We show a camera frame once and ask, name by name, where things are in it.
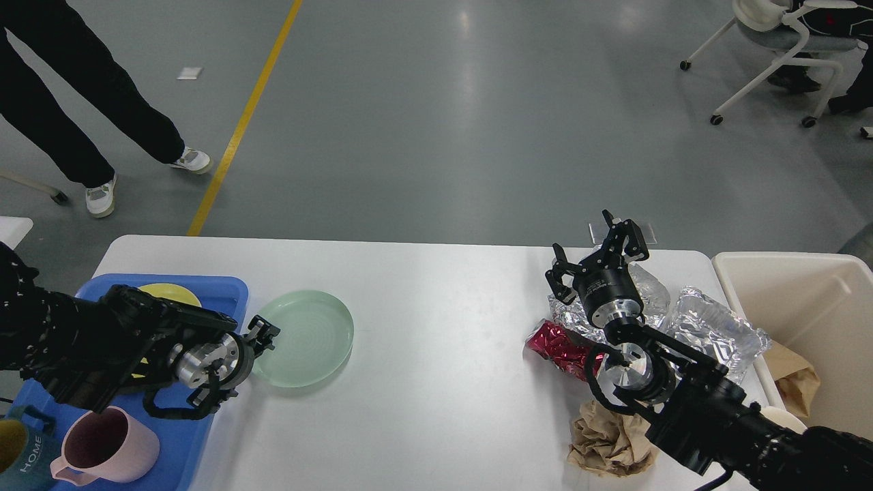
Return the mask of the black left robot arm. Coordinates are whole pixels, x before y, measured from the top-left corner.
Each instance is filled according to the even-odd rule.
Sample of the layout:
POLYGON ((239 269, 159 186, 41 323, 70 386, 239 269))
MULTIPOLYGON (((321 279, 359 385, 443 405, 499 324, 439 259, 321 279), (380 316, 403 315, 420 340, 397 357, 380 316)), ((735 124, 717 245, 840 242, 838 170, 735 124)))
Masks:
POLYGON ((226 314, 124 284, 96 301, 35 285, 38 270, 2 252, 2 369, 57 403, 105 411, 142 393, 151 417, 199 420, 236 396, 280 328, 256 315, 246 333, 226 314))

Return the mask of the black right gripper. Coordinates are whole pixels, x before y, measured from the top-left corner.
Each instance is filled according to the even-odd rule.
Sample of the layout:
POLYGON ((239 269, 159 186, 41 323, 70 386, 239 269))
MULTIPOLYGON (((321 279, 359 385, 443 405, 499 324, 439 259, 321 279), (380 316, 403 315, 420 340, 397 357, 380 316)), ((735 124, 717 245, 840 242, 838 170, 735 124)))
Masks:
POLYGON ((635 221, 617 220, 608 209, 602 215, 607 236, 593 257, 571 263, 564 248, 553 243, 554 261, 546 271, 546 281, 562 304, 568 306, 580 298, 587 320, 598 329, 605 329, 611 321, 639 325, 643 302, 629 265, 649 260, 651 252, 635 221))

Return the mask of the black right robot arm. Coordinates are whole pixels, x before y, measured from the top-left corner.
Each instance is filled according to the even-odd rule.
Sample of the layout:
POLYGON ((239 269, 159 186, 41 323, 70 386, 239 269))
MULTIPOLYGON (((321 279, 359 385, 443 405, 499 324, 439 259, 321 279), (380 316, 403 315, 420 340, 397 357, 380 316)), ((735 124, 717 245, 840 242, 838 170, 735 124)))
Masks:
POLYGON ((545 273, 555 298, 567 306, 579 299, 605 337, 572 336, 589 348, 582 366, 595 400, 642 417, 648 441, 693 472, 720 464, 724 474, 707 490, 735 473, 758 490, 870 490, 869 439, 823 426, 798 433, 767 419, 760 404, 744 404, 745 391, 724 364, 646 324, 629 271, 648 260, 643 233, 633 220, 602 214, 608 233, 601 247, 573 263, 554 243, 545 273))

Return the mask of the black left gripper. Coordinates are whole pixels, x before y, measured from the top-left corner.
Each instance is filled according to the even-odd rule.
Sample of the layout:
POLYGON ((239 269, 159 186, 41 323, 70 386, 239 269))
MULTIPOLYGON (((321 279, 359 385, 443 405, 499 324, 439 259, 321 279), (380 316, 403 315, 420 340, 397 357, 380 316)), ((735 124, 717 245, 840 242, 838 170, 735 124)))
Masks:
POLYGON ((217 342, 174 345, 174 376, 188 388, 205 387, 209 375, 218 377, 219 388, 232 389, 246 380, 256 359, 255 352, 275 349, 274 340, 281 334, 261 315, 255 315, 246 335, 225 333, 217 342))

